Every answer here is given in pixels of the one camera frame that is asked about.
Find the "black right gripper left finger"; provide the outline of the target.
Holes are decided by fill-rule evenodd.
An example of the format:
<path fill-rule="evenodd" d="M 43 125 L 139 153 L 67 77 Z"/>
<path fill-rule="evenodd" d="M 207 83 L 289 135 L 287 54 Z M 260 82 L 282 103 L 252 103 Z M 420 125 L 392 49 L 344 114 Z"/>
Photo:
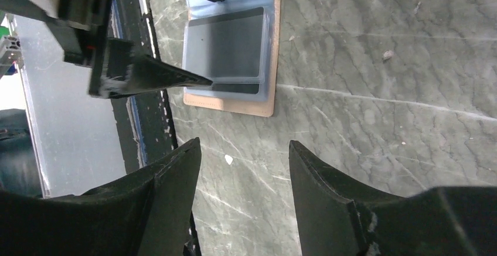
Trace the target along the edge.
<path fill-rule="evenodd" d="M 2 255 L 182 255 L 202 159 L 199 138 L 82 195 L 1 193 Z"/>

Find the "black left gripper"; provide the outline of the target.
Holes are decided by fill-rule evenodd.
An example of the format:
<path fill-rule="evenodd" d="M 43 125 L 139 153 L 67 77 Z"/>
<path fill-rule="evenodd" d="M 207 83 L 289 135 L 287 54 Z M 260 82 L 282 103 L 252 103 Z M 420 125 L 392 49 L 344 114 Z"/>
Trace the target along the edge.
<path fill-rule="evenodd" d="M 171 87 L 211 86 L 212 81 L 159 61 L 142 46 L 108 36 L 113 0 L 1 0 L 1 10 L 45 23 L 64 60 L 91 69 L 88 92 L 124 98 Z"/>

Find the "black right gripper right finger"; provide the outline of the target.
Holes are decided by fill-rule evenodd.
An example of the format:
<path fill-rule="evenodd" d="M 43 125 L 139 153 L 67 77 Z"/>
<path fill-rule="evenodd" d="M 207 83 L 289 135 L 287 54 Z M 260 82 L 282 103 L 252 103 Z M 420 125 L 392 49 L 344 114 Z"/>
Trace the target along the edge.
<path fill-rule="evenodd" d="M 289 144 L 303 255 L 495 255 L 496 188 L 440 186 L 400 197 Z"/>

